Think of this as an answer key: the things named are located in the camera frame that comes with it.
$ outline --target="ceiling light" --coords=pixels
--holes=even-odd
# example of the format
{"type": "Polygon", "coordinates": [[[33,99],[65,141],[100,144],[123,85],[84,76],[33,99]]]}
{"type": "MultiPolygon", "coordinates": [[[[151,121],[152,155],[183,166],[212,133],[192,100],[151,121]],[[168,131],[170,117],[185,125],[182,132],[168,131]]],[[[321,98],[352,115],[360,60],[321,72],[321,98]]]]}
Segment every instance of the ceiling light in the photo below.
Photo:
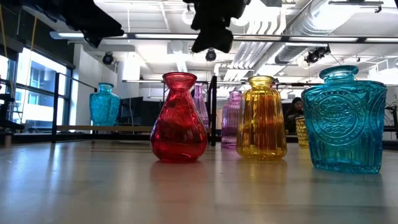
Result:
{"type": "Polygon", "coordinates": [[[166,99],[166,97],[167,96],[165,96],[164,98],[163,98],[163,96],[148,96],[148,99],[160,99],[160,100],[163,100],[163,99],[166,99]]]}
{"type": "Polygon", "coordinates": [[[136,39],[196,40],[197,34],[134,34],[136,39]]]}
{"type": "Polygon", "coordinates": [[[246,82],[217,82],[217,84],[225,84],[225,85],[240,85],[240,84],[246,84],[246,82]]]}
{"type": "Polygon", "coordinates": [[[162,80],[122,80],[122,82],[128,83],[162,83],[162,80]]]}
{"type": "Polygon", "coordinates": [[[273,35],[250,35],[250,34],[244,34],[244,35],[234,35],[234,40],[235,41],[280,41],[282,37],[280,36],[273,36],[273,35]]]}
{"type": "Polygon", "coordinates": [[[389,37],[389,38],[367,38],[365,42],[382,42],[382,43],[389,43],[389,42],[398,42],[398,37],[389,37]]]}
{"type": "Polygon", "coordinates": [[[289,40],[297,42],[356,42],[357,37],[290,37],[289,40]]]}
{"type": "Polygon", "coordinates": [[[322,43],[291,43],[288,42],[286,43],[286,46],[295,46],[295,47],[327,47],[328,44],[322,44],[322,43]]]}
{"type": "Polygon", "coordinates": [[[58,33],[58,32],[54,33],[57,33],[60,37],[64,38],[84,38],[84,35],[82,33],[58,33]]]}

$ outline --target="turquoise embossed vase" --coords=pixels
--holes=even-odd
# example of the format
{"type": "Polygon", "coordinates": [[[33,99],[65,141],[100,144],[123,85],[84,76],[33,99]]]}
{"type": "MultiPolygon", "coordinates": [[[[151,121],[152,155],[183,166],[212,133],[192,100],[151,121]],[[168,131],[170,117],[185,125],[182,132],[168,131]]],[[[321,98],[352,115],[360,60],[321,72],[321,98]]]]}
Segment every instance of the turquoise embossed vase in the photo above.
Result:
{"type": "Polygon", "coordinates": [[[99,91],[90,94],[90,115],[95,126],[113,126],[119,114],[120,97],[112,93],[113,85],[99,83],[99,91]]]}
{"type": "Polygon", "coordinates": [[[325,84],[302,93],[311,160],[319,169],[375,174],[381,168],[387,88],[355,81],[356,66],[320,73],[325,84]]]}

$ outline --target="pink glass vase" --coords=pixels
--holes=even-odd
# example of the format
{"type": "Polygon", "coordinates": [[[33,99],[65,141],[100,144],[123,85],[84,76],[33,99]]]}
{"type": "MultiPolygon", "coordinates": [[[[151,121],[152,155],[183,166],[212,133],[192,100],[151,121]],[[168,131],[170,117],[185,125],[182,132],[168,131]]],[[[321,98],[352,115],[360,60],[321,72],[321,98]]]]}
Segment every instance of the pink glass vase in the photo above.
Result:
{"type": "Polygon", "coordinates": [[[207,128],[209,126],[209,116],[207,113],[207,108],[205,104],[205,100],[203,99],[203,90],[202,90],[203,84],[201,83],[196,83],[195,84],[195,95],[193,96],[193,103],[195,104],[195,107],[197,108],[199,117],[207,128]]]}
{"type": "Polygon", "coordinates": [[[239,110],[242,102],[242,93],[232,91],[229,93],[229,102],[223,107],[223,124],[221,147],[236,149],[236,134],[239,124],[239,110]]]}

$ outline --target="black railing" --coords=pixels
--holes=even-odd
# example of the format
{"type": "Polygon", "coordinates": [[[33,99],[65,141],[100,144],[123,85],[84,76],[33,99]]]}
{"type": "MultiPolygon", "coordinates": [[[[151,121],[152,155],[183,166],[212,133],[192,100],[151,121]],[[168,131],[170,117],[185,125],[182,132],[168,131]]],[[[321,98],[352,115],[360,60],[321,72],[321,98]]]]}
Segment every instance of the black railing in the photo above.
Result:
{"type": "Polygon", "coordinates": [[[55,74],[55,86],[54,86],[54,103],[53,103],[53,115],[52,115],[52,129],[51,129],[51,142],[56,143],[57,142],[57,116],[58,116],[58,97],[60,96],[58,91],[59,91],[59,81],[60,81],[60,75],[65,76],[66,78],[69,78],[70,80],[73,80],[75,82],[78,82],[82,85],[88,86],[90,88],[94,89],[94,92],[96,93],[98,91],[97,87],[91,86],[87,83],[84,83],[80,80],[77,80],[76,78],[72,78],[68,75],[62,74],[57,72],[55,74]]]}

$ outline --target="yellow glass vase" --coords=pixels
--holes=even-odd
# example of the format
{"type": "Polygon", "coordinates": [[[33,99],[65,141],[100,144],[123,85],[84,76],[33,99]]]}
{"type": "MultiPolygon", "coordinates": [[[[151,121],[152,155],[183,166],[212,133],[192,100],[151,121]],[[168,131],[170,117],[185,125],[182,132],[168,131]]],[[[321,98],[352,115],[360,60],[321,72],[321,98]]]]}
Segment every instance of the yellow glass vase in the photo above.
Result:
{"type": "Polygon", "coordinates": [[[296,118],[296,130],[297,130],[297,138],[299,146],[303,148],[308,148],[308,134],[307,127],[304,123],[304,117],[296,118]]]}
{"type": "Polygon", "coordinates": [[[251,90],[243,93],[236,150],[245,158],[280,159],[286,155],[286,135],[282,102],[270,88],[274,78],[249,78],[251,90]]]}

